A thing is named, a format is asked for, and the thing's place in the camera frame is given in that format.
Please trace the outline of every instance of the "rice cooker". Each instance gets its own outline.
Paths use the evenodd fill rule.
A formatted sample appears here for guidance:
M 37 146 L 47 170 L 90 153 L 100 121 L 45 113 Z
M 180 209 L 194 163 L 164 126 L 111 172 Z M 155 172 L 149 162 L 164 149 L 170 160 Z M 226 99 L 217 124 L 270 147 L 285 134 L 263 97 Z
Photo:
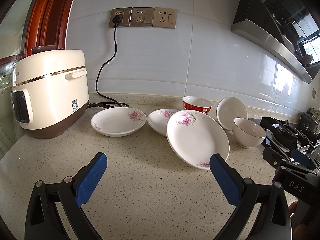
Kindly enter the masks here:
M 62 134 L 86 110 L 86 74 L 81 50 L 50 50 L 20 60 L 11 100 L 21 128 L 35 138 Z

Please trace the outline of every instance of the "wall socket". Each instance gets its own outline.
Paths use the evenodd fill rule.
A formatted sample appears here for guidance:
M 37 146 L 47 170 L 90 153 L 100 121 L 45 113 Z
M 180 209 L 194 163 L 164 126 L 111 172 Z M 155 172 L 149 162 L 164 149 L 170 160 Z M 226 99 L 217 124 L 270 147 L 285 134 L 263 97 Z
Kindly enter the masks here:
M 175 28 L 177 13 L 177 9 L 155 7 L 155 13 L 153 16 L 153 26 Z
M 126 8 L 115 8 L 111 10 L 109 27 L 113 28 L 115 24 L 112 22 L 114 16 L 119 15 L 121 21 L 118 24 L 118 27 L 130 26 L 130 17 L 131 17 L 132 7 Z
M 132 8 L 130 26 L 152 27 L 154 11 L 151 7 Z

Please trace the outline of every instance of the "electrical outlet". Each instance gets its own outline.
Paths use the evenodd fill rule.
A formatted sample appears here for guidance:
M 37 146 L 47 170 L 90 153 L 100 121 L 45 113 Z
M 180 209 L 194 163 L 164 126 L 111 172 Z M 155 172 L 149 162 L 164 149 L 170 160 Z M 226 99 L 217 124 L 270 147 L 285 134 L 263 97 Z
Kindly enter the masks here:
M 132 8 L 130 26 L 152 27 L 154 11 L 151 7 Z
M 130 17 L 131 17 L 131 7 L 126 8 L 115 8 L 111 10 L 109 27 L 114 28 L 115 24 L 112 22 L 114 16 L 119 15 L 121 21 L 118 24 L 118 27 L 130 26 Z
M 177 9 L 156 7 L 153 26 L 174 29 L 176 27 L 177 13 Z

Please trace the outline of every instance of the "shallow dish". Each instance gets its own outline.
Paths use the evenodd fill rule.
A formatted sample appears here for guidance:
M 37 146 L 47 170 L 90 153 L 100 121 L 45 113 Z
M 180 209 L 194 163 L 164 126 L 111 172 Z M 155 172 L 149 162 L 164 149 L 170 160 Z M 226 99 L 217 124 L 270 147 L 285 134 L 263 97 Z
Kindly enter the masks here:
M 148 115 L 147 121 L 150 127 L 158 134 L 166 136 L 166 128 L 169 118 L 179 110 L 177 109 L 159 109 Z
M 176 112 L 169 119 L 166 132 L 172 150 L 193 167 L 209 170 L 210 157 L 215 153 L 225 161 L 228 159 L 228 137 L 206 114 L 192 110 Z
M 238 98 L 223 98 L 217 106 L 217 119 L 219 124 L 224 129 L 232 131 L 233 120 L 237 117 L 248 118 L 245 105 Z
M 189 96 L 182 98 L 182 105 L 184 109 L 196 110 L 205 114 L 208 114 L 213 106 L 213 104 L 206 99 Z
M 103 135 L 120 137 L 136 132 L 146 121 L 146 115 L 138 109 L 114 107 L 96 113 L 91 126 Z
M 257 123 L 246 118 L 235 118 L 232 129 L 238 145 L 243 148 L 256 147 L 266 137 L 266 131 Z

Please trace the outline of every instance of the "red bowl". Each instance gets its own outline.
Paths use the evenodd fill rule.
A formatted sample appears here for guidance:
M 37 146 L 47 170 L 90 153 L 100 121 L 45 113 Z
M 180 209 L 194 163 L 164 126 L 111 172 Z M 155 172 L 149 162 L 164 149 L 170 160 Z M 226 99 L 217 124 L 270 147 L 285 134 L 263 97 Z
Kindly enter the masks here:
M 210 101 L 199 97 L 183 97 L 182 103 L 184 109 L 196 110 L 205 114 L 208 114 L 213 106 Z

